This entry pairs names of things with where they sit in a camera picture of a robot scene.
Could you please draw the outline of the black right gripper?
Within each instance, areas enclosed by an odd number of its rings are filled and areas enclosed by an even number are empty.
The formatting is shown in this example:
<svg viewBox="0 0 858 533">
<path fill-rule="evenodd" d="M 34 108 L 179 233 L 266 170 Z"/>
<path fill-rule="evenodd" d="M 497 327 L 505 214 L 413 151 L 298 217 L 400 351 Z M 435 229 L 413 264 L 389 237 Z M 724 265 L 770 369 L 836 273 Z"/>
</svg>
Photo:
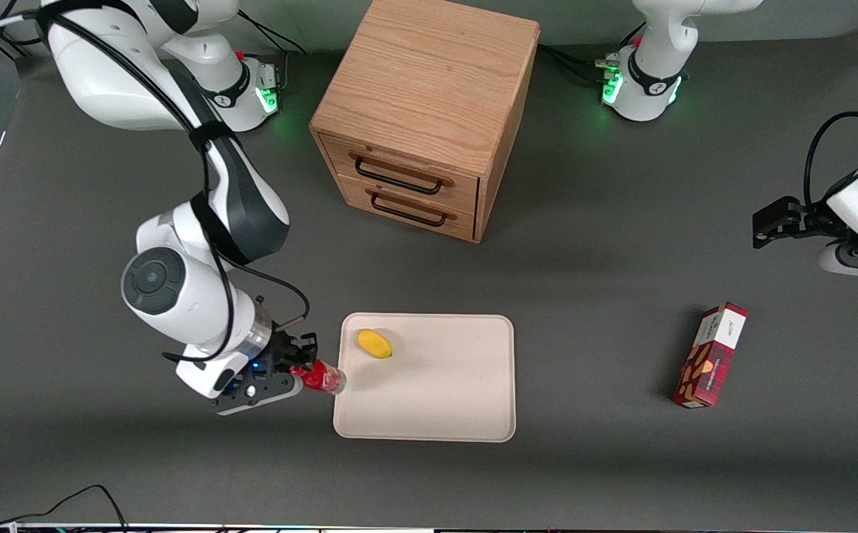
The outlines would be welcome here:
<svg viewBox="0 0 858 533">
<path fill-rule="evenodd" d="M 286 332 L 272 332 L 267 346 L 260 353 L 260 361 L 273 372 L 289 372 L 287 378 L 293 389 L 303 389 L 301 375 L 325 373 L 323 361 L 318 358 L 318 337 L 315 332 L 294 337 Z"/>
</svg>

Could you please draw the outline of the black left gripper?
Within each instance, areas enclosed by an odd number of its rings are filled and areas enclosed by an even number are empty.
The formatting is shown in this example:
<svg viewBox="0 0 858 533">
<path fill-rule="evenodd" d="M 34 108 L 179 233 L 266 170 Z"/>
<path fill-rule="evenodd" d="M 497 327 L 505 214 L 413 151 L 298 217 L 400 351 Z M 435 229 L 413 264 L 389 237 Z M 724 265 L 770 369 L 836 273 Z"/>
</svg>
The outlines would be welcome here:
<svg viewBox="0 0 858 533">
<path fill-rule="evenodd" d="M 753 248 L 780 239 L 828 237 L 845 239 L 848 227 L 824 201 L 808 205 L 794 196 L 783 196 L 753 214 Z"/>
</svg>

